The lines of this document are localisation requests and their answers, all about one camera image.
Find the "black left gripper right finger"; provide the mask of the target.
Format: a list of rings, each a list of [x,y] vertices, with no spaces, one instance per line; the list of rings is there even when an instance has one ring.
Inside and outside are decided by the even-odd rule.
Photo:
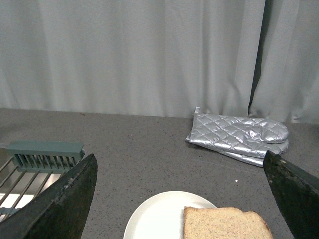
[[[319,237],[319,179],[267,151],[263,169],[292,235],[296,239]]]

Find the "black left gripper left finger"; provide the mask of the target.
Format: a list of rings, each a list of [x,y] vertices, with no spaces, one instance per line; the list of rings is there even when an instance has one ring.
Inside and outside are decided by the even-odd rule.
[[[93,154],[0,224],[2,239],[79,239],[97,182]]]

